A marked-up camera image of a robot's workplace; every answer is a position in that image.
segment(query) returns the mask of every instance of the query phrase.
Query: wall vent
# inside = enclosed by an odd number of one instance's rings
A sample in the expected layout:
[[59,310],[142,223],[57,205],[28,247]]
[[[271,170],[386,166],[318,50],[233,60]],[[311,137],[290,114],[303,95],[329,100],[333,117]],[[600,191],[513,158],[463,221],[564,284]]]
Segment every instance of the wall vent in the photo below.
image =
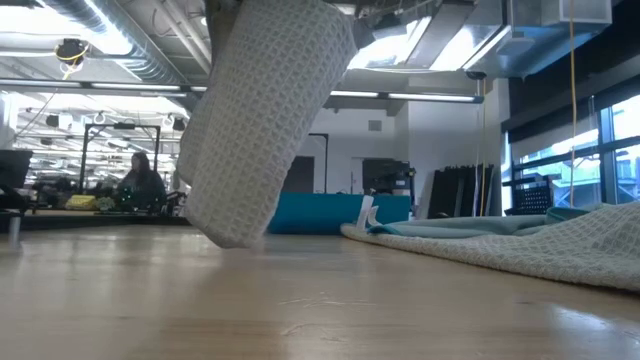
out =
[[369,120],[369,131],[382,131],[382,120]]

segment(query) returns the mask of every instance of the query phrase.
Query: desk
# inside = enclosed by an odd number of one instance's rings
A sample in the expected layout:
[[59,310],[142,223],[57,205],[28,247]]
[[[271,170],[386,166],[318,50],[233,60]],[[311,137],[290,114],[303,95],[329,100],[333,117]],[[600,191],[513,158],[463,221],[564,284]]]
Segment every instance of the desk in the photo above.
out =
[[638,295],[337,236],[221,250],[192,227],[27,232],[2,359],[640,359]]

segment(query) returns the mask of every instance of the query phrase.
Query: computer monitor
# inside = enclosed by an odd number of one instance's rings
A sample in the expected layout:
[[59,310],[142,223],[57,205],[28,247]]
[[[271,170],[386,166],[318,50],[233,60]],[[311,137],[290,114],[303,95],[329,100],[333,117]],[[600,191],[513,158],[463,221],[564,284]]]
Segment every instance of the computer monitor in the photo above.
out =
[[0,184],[20,189],[29,171],[33,151],[0,150]]

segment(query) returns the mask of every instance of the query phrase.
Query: small white object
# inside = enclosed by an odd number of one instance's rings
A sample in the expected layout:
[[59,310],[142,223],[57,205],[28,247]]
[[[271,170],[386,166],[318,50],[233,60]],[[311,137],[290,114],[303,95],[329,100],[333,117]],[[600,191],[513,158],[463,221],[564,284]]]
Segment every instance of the small white object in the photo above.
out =
[[369,211],[369,216],[367,216],[367,221],[369,222],[369,225],[371,226],[380,226],[382,225],[382,223],[378,222],[378,220],[376,220],[376,214],[378,213],[378,208],[379,206],[374,206],[371,208],[371,210]]
[[360,216],[358,216],[358,222],[356,223],[356,227],[358,229],[365,230],[367,226],[367,219],[369,217],[369,212],[371,211],[372,205],[373,205],[373,196],[365,195],[362,197],[362,206],[360,207]]

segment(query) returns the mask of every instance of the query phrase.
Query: yellow cable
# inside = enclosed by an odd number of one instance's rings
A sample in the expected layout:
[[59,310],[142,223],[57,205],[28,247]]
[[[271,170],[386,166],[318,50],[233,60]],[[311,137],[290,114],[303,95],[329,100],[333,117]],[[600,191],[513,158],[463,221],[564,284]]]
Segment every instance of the yellow cable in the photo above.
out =
[[[487,96],[487,78],[484,78],[482,80],[482,96]],[[486,131],[487,129],[487,111],[486,111],[486,106],[483,103],[482,104],[482,187],[481,187],[481,193],[482,193],[482,197],[481,197],[481,201],[480,201],[480,216],[484,215],[484,182],[485,182],[485,168],[486,168],[486,150],[487,150],[487,144],[486,144]]]
[[578,123],[578,104],[576,100],[576,57],[573,29],[573,0],[569,0],[569,42],[571,47],[571,104],[573,107],[573,138],[571,145],[571,183],[569,184],[569,206],[573,207],[573,163],[576,160],[576,127]]
[[69,78],[69,76],[70,76],[71,74],[73,74],[73,73],[74,73],[74,71],[73,71],[73,70],[75,70],[75,68],[76,68],[76,63],[77,63],[77,62],[78,62],[78,58],[75,58],[75,59],[73,60],[73,64],[72,64],[72,65],[67,69],[67,72],[66,72],[66,73],[64,73],[64,76],[62,77],[62,80],[63,80],[63,81],[64,81],[64,80],[67,80],[67,79]]

